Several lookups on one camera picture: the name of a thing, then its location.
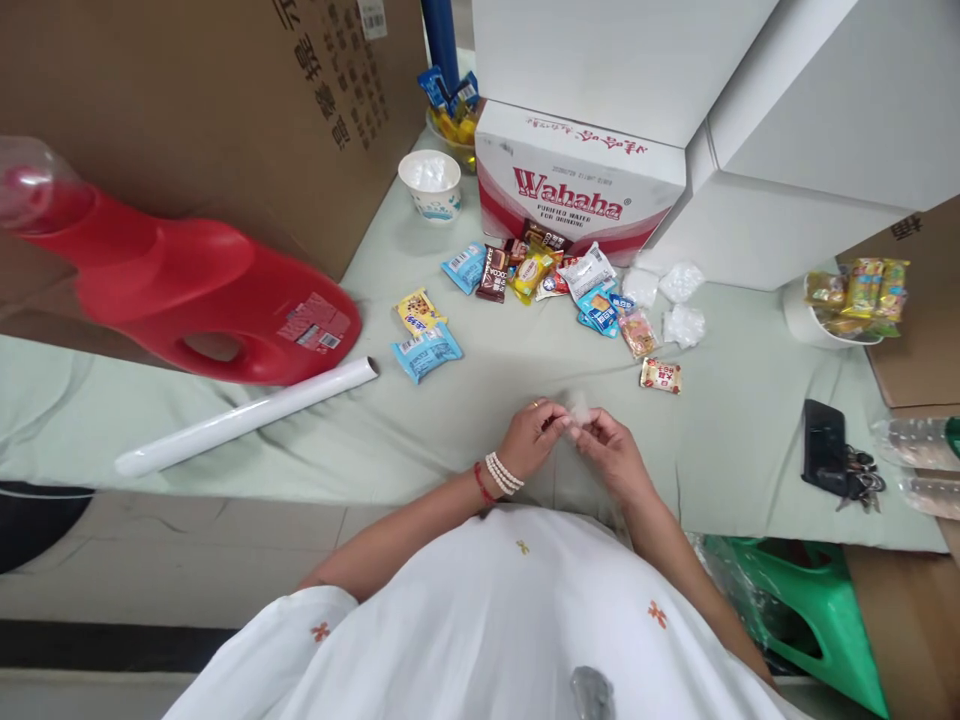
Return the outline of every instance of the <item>wahaha box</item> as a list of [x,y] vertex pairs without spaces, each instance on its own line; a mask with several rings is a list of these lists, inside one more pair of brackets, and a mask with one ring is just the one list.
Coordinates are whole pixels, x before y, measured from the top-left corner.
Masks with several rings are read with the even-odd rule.
[[477,126],[483,232],[530,218],[582,254],[594,240],[629,265],[686,187],[683,150],[487,101]]

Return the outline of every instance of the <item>white box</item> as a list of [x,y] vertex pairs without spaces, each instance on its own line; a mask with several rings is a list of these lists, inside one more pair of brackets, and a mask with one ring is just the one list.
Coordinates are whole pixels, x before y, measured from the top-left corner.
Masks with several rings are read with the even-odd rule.
[[480,91],[683,148],[776,4],[475,0]]
[[693,260],[707,279],[781,285],[912,211],[722,172],[704,124],[687,148],[690,183],[637,264]]
[[643,246],[686,186],[683,151],[488,101],[477,126],[483,231],[519,237],[530,218],[612,262]]
[[719,166],[929,210],[960,192],[958,69],[956,0],[783,0],[710,111]]

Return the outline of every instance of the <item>white bowl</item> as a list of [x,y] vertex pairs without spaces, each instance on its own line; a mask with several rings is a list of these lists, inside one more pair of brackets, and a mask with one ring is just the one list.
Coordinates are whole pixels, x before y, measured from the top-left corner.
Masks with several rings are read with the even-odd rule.
[[797,340],[825,350],[867,347],[868,345],[876,345],[883,340],[883,338],[877,338],[868,342],[860,342],[831,335],[820,324],[820,321],[817,320],[817,314],[812,307],[807,305],[804,299],[807,295],[806,284],[807,276],[804,275],[783,288],[783,316],[786,318],[787,327],[790,328],[790,332]]

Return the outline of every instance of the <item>keys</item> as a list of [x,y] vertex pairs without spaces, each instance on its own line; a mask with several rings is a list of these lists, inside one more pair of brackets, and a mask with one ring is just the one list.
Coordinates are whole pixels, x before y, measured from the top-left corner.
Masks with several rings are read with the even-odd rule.
[[870,453],[847,445],[847,493],[840,500],[835,512],[840,512],[855,502],[868,515],[880,513],[879,494],[887,489],[887,483],[877,474],[877,464]]

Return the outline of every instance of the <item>pearl bracelet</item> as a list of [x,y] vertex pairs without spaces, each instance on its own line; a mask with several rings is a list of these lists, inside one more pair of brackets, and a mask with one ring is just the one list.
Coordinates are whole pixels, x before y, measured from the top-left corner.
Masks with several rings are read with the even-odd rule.
[[517,490],[523,487],[523,481],[514,477],[509,470],[500,461],[495,452],[486,457],[487,469],[493,476],[497,485],[507,495],[513,495]]

